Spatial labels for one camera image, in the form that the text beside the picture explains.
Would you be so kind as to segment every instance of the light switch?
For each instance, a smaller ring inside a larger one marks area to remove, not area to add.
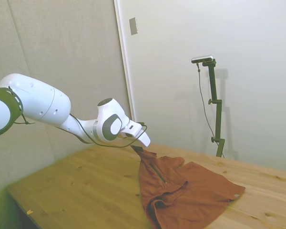
[[[137,28],[137,20],[136,18],[131,18],[129,19],[129,25],[130,25],[130,32],[132,35],[135,35],[138,33],[138,28]]]

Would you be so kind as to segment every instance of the table surface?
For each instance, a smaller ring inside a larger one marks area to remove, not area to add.
[[[182,156],[245,186],[208,229],[286,229],[286,172],[160,145],[158,156]],[[41,229],[151,229],[140,200],[140,158],[130,148],[93,146],[9,187]]]

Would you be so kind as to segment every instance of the black metal stand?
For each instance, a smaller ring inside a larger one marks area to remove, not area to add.
[[[221,157],[223,154],[223,149],[225,145],[225,140],[220,138],[221,133],[221,113],[222,113],[222,103],[221,99],[217,99],[216,92],[216,81],[215,81],[215,71],[216,60],[203,62],[202,66],[207,66],[209,68],[209,77],[210,77],[210,86],[211,86],[211,95],[212,98],[209,100],[209,104],[216,104],[216,126],[215,126],[215,138],[211,137],[212,142],[218,143],[218,148],[216,156]]]

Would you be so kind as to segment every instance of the white wall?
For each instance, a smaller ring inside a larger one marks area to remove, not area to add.
[[[216,154],[190,63],[213,54],[224,154],[286,170],[286,0],[119,2],[135,112],[152,141]],[[203,68],[206,103],[207,74]],[[214,127],[214,105],[207,115]]]

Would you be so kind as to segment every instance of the door frame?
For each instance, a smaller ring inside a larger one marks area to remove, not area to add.
[[[115,8],[116,21],[117,21],[119,37],[120,37],[120,45],[121,45],[121,51],[122,51],[122,59],[123,59],[123,66],[124,66],[125,79],[126,79],[126,85],[127,85],[130,112],[131,112],[132,120],[136,122],[137,120],[136,120],[136,112],[135,112],[135,105],[134,105],[134,98],[133,98],[133,87],[132,87],[130,71],[128,68],[126,45],[123,39],[123,33],[125,29],[121,22],[122,16],[121,16],[119,0],[114,0],[114,8]]]

